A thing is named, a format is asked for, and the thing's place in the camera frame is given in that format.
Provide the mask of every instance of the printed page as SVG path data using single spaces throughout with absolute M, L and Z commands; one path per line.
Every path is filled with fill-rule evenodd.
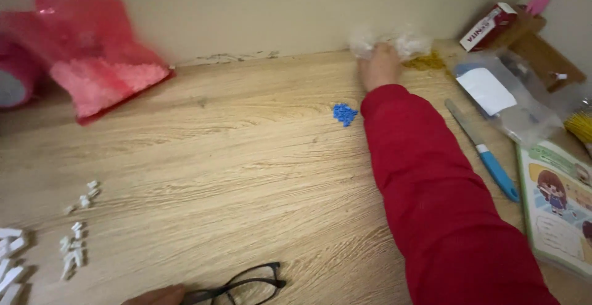
M 535 254 L 592 276 L 592 168 L 551 142 L 521 149 L 528 229 Z

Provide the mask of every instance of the red box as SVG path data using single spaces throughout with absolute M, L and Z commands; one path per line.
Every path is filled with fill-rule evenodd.
M 518 13 L 511 6 L 499 2 L 461 39 L 461 46 L 467 52 L 482 51 L 517 18 Z

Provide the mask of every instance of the black glasses frame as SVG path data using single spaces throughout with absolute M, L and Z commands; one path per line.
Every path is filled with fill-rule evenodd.
M 255 277 L 255 278 L 248 278 L 248 279 L 244 279 L 242 281 L 233 283 L 233 281 L 235 279 L 238 279 L 242 275 L 247 274 L 250 271 L 254 271 L 259 268 L 264 268 L 264 267 L 270 267 L 272 269 L 273 279 Z M 247 284 L 247 283 L 251 283 L 251 282 L 263 282 L 263 283 L 267 283 L 272 286 L 275 286 L 275 290 L 273 291 L 273 294 L 269 298 L 267 298 L 264 301 L 260 301 L 256 304 L 253 304 L 253 305 L 261 305 L 263 303 L 266 303 L 267 301 L 270 301 L 270 299 L 274 298 L 278 294 L 279 289 L 283 288 L 287 284 L 286 281 L 283 281 L 283 280 L 277 278 L 278 277 L 277 272 L 278 272 L 279 267 L 280 267 L 279 262 L 270 262 L 270 263 L 265 263 L 264 265 L 258 265 L 258 266 L 249 268 L 246 271 L 242 271 L 241 273 L 237 274 L 236 276 L 231 278 L 228 281 L 228 283 L 226 283 L 225 285 L 220 286 L 218 288 L 195 290 L 195 291 L 191 291 L 191 292 L 186 293 L 185 297 L 183 298 L 183 302 L 181 304 L 182 305 L 194 305 L 194 304 L 198 304 L 202 301 L 211 300 L 210 304 L 215 305 L 216 304 L 216 297 L 226 294 L 226 296 L 230 299 L 230 302 L 233 305 L 237 305 L 236 301 L 234 300 L 234 297 L 232 297 L 232 294 L 230 294 L 230 290 L 232 290 L 233 288 L 235 288 L 237 286 L 242 286 L 243 284 Z

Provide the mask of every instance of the wooden desk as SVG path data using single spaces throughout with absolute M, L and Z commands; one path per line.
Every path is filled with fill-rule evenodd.
M 518 180 L 512 142 L 443 72 L 408 70 L 403 83 L 445 117 L 501 217 L 523 230 L 520 207 L 500 193 L 444 99 Z M 35 236 L 21 255 L 35 266 L 28 303 L 120 304 L 281 261 L 290 283 L 274 304 L 410 304 L 362 117 L 347 128 L 332 118 L 334 103 L 359 108 L 363 97 L 350 54 L 330 52 L 181 68 L 85 128 L 63 92 L 0 113 L 0 225 Z M 64 216 L 93 179 L 103 189 L 93 208 Z M 59 240 L 76 221 L 88 224 L 89 265 L 62 282 Z M 562 304 L 592 303 L 589 285 L 541 268 Z

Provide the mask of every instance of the red sleeve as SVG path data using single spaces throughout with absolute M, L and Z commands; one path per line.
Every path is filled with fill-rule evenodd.
M 391 84 L 366 96 L 362 115 L 413 304 L 559 304 L 429 102 Z

